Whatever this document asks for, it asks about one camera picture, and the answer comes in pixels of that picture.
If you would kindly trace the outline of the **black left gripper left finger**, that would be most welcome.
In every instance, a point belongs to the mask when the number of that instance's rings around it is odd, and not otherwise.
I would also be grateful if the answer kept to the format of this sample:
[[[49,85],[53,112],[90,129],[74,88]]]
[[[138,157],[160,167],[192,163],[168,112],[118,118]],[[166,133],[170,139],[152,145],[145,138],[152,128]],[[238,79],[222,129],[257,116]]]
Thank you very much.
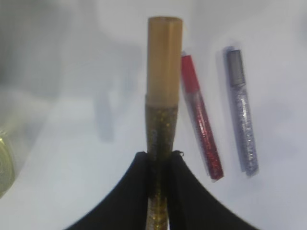
[[[69,230],[144,230],[148,205],[148,155],[136,153],[113,190]]]

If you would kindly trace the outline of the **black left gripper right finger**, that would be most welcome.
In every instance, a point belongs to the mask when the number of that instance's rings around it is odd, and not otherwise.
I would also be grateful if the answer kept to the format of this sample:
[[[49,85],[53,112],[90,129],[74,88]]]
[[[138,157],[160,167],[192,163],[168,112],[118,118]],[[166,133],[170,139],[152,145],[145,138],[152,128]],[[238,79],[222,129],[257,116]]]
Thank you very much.
[[[181,151],[167,161],[166,198],[172,230],[255,230],[201,185],[184,162]]]

